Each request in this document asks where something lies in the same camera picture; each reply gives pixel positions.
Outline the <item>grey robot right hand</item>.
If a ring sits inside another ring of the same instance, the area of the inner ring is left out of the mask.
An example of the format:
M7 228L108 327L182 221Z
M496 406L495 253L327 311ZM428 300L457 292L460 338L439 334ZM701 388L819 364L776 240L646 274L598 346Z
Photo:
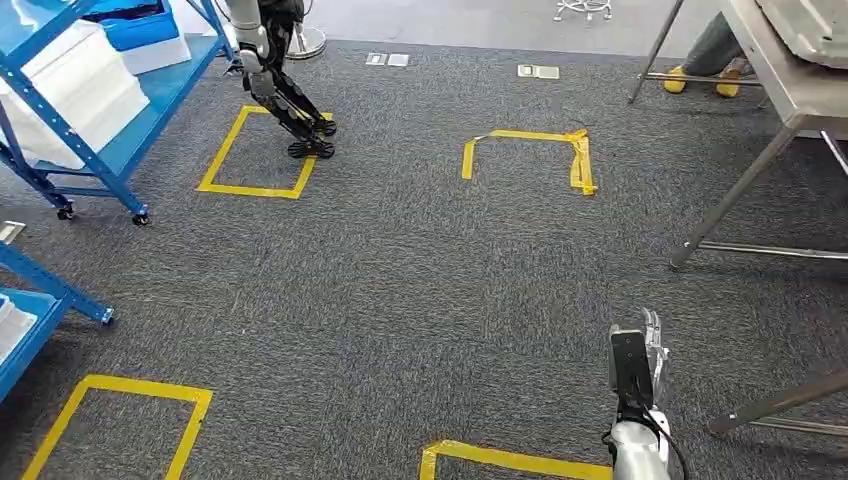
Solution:
M617 422L633 421L656 428L667 393L670 349L663 343L659 315L642 307L642 327L609 329L609 384L616 394Z

